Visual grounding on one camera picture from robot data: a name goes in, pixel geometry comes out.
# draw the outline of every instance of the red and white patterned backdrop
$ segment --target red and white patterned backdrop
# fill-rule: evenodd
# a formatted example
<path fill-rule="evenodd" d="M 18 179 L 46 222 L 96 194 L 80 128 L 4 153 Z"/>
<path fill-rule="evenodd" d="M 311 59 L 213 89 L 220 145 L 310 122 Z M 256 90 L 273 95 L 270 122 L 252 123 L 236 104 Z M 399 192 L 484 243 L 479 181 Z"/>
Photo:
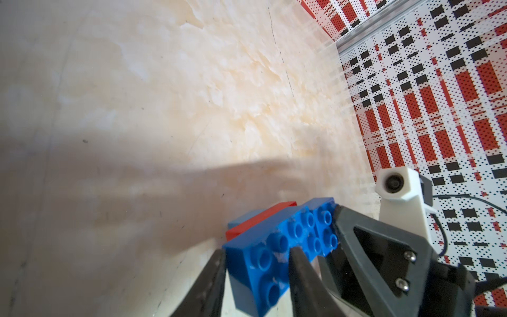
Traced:
<path fill-rule="evenodd" d="M 392 0 L 298 0 L 334 40 L 338 40 Z"/>
<path fill-rule="evenodd" d="M 506 207 L 506 22 L 505 1 L 428 0 L 341 54 L 374 177 L 408 166 L 434 194 Z M 506 214 L 465 198 L 434 207 L 449 238 L 443 262 L 478 280 L 507 275 Z M 507 307 L 505 288 L 475 303 Z"/>

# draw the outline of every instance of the lego brick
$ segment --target lego brick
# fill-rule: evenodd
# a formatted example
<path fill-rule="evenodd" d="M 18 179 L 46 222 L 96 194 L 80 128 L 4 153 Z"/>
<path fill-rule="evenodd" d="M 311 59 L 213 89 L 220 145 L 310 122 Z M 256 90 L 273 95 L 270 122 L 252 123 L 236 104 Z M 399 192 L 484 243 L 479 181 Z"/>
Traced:
<path fill-rule="evenodd" d="M 232 228 L 236 227 L 237 225 L 242 224 L 243 222 L 247 221 L 248 219 L 251 219 L 251 218 L 257 216 L 258 214 L 260 214 L 264 210 L 265 209 L 250 210 L 246 214 L 239 216 L 238 218 L 234 219 L 233 221 L 230 221 L 227 224 L 227 230 L 231 230 Z"/>
<path fill-rule="evenodd" d="M 268 219 L 272 215 L 276 214 L 280 210 L 289 207 L 289 206 L 296 206 L 295 201 L 286 201 L 286 202 L 280 202 L 276 205 L 274 205 L 271 208 L 266 209 L 262 213 L 242 222 L 241 224 L 237 225 L 236 227 L 229 229 L 225 233 L 225 238 L 227 241 L 231 241 L 241 233 L 245 232 L 246 230 L 250 229 L 251 227 L 255 226 L 256 224 L 262 222 L 265 219 Z"/>
<path fill-rule="evenodd" d="M 338 246 L 330 226 L 333 198 L 289 206 L 223 245 L 236 308 L 263 317 L 289 289 L 289 250 L 300 246 L 312 261 Z"/>

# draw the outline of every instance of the wire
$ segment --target wire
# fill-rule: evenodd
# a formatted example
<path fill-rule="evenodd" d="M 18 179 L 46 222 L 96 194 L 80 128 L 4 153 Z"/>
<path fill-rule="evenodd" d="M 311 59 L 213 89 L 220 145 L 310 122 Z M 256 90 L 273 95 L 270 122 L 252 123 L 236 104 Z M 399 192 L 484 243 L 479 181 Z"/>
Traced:
<path fill-rule="evenodd" d="M 444 228 L 442 227 L 442 224 L 440 223 L 439 218 L 437 217 L 437 214 L 429 214 L 433 220 L 435 220 L 435 223 L 440 228 L 440 231 L 442 232 L 442 238 L 444 239 L 444 248 L 439 253 L 439 257 L 443 256 L 447 252 L 447 246 L 449 245 L 447 242 L 447 236 L 445 234 Z"/>
<path fill-rule="evenodd" d="M 503 209 L 503 208 L 500 208 L 498 207 L 497 205 L 495 204 L 492 204 L 491 202 L 487 201 L 487 200 L 484 200 L 482 198 L 479 198 L 479 197 L 473 197 L 473 196 L 468 196 L 468 195 L 435 195 L 433 196 L 433 198 L 440 198 L 440 199 L 445 199 L 445 198 L 451 198 L 451 197 L 457 197 L 457 198 L 468 198 L 468 199 L 474 199 L 474 200 L 478 200 L 478 201 L 482 201 L 483 203 L 485 204 L 488 204 L 490 205 L 491 207 L 501 211 L 502 213 L 504 213 L 505 215 L 507 215 L 507 210 Z"/>
<path fill-rule="evenodd" d="M 478 201 L 481 201 L 485 204 L 488 204 L 490 205 L 491 207 L 501 211 L 502 213 L 504 213 L 505 215 L 507 215 L 507 210 L 503 209 L 503 208 L 500 208 L 498 207 L 497 205 L 487 201 L 487 200 L 484 200 L 482 198 L 479 198 L 479 197 L 473 197 L 473 196 L 469 196 L 469 195 L 466 195 L 466 194 L 461 194 L 461 195 L 434 195 L 433 198 L 440 198 L 440 199 L 446 199 L 446 198 L 451 198 L 451 197 L 456 197 L 456 198 L 468 198 L 468 199 L 474 199 L 474 200 L 478 200 Z M 447 247 L 449 246 L 449 243 L 447 242 L 447 236 L 445 234 L 445 231 L 444 231 L 444 227 L 442 227 L 442 224 L 440 223 L 439 221 L 439 218 L 437 217 L 436 214 L 430 214 L 431 217 L 435 220 L 435 223 L 437 224 L 437 226 L 440 228 L 440 231 L 442 232 L 442 237 L 444 239 L 444 248 L 442 249 L 442 252 L 439 253 L 439 257 L 445 255 L 445 253 L 447 252 Z"/>

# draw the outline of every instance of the marble-patterned surface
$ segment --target marble-patterned surface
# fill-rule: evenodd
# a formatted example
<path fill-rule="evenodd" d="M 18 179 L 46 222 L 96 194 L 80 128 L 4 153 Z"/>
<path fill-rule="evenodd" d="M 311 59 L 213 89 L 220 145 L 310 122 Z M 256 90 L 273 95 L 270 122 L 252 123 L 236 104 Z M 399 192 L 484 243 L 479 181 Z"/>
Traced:
<path fill-rule="evenodd" d="M 378 211 L 297 2 L 2 0 L 0 41 L 1 316 L 167 316 L 248 210 Z"/>

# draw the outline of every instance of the lego stud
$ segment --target lego stud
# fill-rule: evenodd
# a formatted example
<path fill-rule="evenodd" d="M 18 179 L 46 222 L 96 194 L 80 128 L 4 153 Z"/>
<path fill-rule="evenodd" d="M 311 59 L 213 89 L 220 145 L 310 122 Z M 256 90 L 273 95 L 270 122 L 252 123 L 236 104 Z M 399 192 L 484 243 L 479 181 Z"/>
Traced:
<path fill-rule="evenodd" d="M 268 236 L 268 245 L 274 251 L 285 253 L 288 250 L 288 239 L 283 233 L 271 233 Z"/>
<path fill-rule="evenodd" d="M 315 218 L 313 217 L 313 214 L 310 212 L 302 213 L 301 214 L 301 222 L 304 226 L 313 228 L 315 225 Z"/>
<path fill-rule="evenodd" d="M 251 253 L 251 262 L 261 271 L 266 271 L 271 266 L 271 252 L 263 246 L 254 248 Z"/>
<path fill-rule="evenodd" d="M 324 244 L 328 248 L 336 249 L 338 246 L 338 237 L 331 232 L 331 230 L 326 229 L 324 231 Z"/>
<path fill-rule="evenodd" d="M 280 297 L 280 287 L 273 281 L 264 281 L 261 285 L 262 297 L 268 308 L 273 307 Z"/>
<path fill-rule="evenodd" d="M 322 250 L 322 246 L 320 245 L 320 240 L 313 235 L 308 238 L 308 248 L 313 252 L 320 253 Z"/>
<path fill-rule="evenodd" d="M 333 217 L 331 216 L 331 213 L 327 210 L 322 210 L 318 214 L 318 220 L 327 226 L 331 224 L 331 219 Z"/>
<path fill-rule="evenodd" d="M 303 236 L 303 226 L 296 221 L 291 221 L 288 224 L 288 232 L 292 238 L 299 239 Z"/>

